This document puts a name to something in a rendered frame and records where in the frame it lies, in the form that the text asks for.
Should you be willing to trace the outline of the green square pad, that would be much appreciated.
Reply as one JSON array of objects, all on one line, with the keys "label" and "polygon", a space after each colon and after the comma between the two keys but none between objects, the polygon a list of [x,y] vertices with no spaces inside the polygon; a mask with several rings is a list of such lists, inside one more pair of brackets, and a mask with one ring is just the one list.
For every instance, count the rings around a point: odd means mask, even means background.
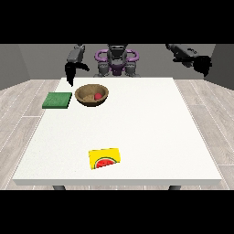
[{"label": "green square pad", "polygon": [[42,104],[43,109],[67,109],[71,92],[50,92]]}]

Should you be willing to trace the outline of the yellow cup with melon print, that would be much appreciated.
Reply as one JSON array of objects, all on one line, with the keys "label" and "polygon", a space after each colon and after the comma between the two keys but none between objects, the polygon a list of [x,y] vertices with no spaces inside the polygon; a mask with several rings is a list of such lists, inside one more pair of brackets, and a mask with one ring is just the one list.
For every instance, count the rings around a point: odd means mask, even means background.
[{"label": "yellow cup with melon print", "polygon": [[121,155],[118,148],[91,150],[89,151],[89,158],[91,170],[121,162]]}]

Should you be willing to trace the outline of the brown wooden bowl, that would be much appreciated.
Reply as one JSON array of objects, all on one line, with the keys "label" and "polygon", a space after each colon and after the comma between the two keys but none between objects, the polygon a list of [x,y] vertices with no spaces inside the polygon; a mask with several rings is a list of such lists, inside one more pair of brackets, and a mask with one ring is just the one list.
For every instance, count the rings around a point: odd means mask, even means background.
[{"label": "brown wooden bowl", "polygon": [[[94,100],[94,95],[100,93],[102,98]],[[109,95],[109,90],[100,84],[86,84],[75,91],[77,101],[86,107],[96,107],[103,104]]]}]

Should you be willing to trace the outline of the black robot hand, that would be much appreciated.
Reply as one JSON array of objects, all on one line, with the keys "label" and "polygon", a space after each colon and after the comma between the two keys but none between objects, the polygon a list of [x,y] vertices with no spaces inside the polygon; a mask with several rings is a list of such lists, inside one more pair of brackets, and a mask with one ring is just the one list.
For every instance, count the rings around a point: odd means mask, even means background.
[{"label": "black robot hand", "polygon": [[195,71],[202,73],[207,76],[209,68],[212,66],[211,57],[209,56],[198,56],[194,58],[193,68]]},{"label": "black robot hand", "polygon": [[76,69],[84,69],[86,71],[89,71],[90,68],[81,62],[68,62],[65,65],[65,73],[67,77],[67,82],[70,84],[70,86],[73,86],[73,80],[76,75]]}]

